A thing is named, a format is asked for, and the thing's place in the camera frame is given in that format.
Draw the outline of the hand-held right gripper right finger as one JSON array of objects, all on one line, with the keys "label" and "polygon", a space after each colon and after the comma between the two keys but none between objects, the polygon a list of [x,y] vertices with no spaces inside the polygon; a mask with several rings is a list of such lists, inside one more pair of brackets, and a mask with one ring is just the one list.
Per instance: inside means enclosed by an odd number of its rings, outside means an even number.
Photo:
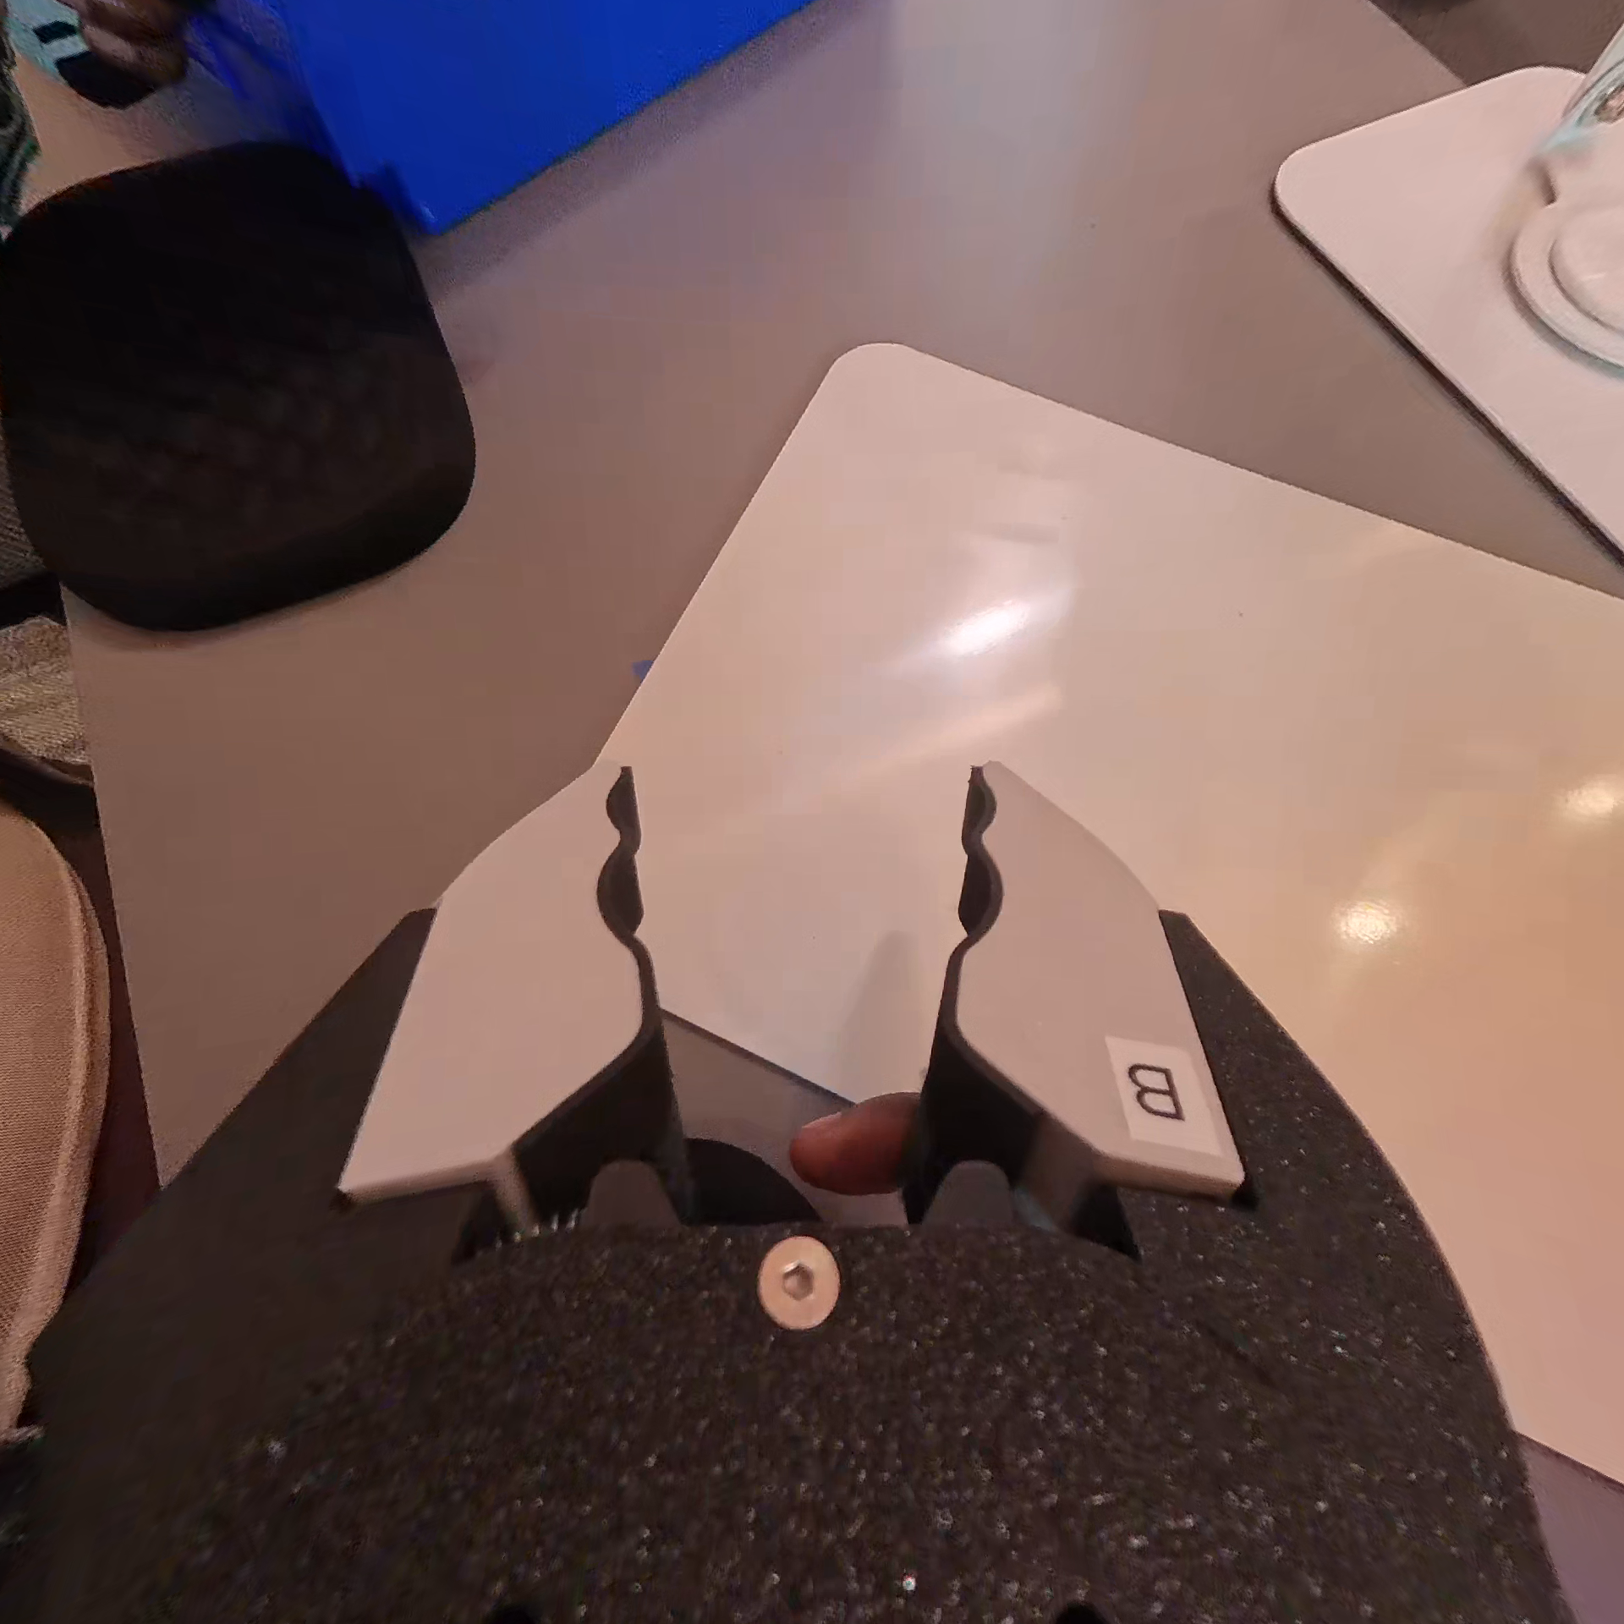
[{"label": "hand-held right gripper right finger", "polygon": [[1231,1203],[1249,1174],[1151,892],[1002,763],[971,768],[962,844],[909,1221],[963,1166],[1040,1228],[1101,1228],[1118,1189]]}]

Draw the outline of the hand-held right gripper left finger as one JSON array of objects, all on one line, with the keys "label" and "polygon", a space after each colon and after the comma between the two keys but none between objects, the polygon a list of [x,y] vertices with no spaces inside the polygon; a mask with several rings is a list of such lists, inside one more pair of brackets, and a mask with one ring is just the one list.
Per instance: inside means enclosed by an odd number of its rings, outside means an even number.
[{"label": "hand-held right gripper left finger", "polygon": [[337,1189],[478,1184],[507,1225],[583,1211],[641,1162],[696,1217],[652,955],[638,793],[600,763],[513,822],[435,902]]}]

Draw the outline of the white whiteboard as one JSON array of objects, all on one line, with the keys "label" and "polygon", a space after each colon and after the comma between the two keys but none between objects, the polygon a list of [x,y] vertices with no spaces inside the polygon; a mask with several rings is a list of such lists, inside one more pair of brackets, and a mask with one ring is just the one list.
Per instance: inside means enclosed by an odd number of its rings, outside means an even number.
[{"label": "white whiteboard", "polygon": [[663,1007],[917,1086],[1002,763],[1187,913],[1622,1478],[1622,600],[901,344],[846,354],[602,747]]}]

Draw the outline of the blue plastic bin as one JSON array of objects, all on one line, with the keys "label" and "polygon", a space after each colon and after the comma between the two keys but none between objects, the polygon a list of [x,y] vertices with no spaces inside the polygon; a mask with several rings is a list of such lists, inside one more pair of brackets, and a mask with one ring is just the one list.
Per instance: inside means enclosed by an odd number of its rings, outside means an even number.
[{"label": "blue plastic bin", "polygon": [[803,3],[201,3],[192,68],[438,234]]}]

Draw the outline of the person's right hand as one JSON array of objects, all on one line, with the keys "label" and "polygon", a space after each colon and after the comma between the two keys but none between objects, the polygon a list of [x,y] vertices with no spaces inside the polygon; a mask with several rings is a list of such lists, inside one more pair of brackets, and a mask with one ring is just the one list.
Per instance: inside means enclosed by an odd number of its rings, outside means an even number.
[{"label": "person's right hand", "polygon": [[917,1094],[884,1094],[803,1123],[788,1151],[794,1177],[846,1199],[895,1192],[917,1106]]}]

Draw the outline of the person's left hand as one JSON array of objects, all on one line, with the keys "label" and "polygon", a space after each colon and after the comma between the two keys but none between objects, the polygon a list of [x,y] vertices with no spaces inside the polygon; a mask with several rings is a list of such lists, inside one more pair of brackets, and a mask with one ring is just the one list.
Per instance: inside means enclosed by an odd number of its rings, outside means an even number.
[{"label": "person's left hand", "polygon": [[80,33],[101,62],[145,87],[179,82],[191,62],[187,29],[208,3],[71,3]]}]

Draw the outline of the beige fabric cushion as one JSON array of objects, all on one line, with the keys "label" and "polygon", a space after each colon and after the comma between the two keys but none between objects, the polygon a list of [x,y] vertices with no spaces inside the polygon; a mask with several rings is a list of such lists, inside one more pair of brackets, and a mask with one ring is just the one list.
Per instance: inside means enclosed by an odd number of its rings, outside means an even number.
[{"label": "beige fabric cushion", "polygon": [[76,1256],[109,1082],[109,970],[71,863],[2,807],[2,1441]]}]

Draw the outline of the black textured pad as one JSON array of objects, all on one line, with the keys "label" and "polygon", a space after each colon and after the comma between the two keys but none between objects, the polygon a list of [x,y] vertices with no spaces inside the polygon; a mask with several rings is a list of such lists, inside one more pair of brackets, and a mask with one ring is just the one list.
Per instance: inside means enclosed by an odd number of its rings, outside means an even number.
[{"label": "black textured pad", "polygon": [[474,428],[394,216],[252,140],[36,202],[2,242],[2,450],[54,582],[208,633],[388,573],[474,484]]}]

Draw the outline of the white metal stand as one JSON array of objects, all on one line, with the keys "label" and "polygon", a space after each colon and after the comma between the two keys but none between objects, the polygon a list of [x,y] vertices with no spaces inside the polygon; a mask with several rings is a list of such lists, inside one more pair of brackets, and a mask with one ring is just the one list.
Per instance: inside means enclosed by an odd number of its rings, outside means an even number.
[{"label": "white metal stand", "polygon": [[1285,223],[1622,554],[1622,29],[1293,152]]}]

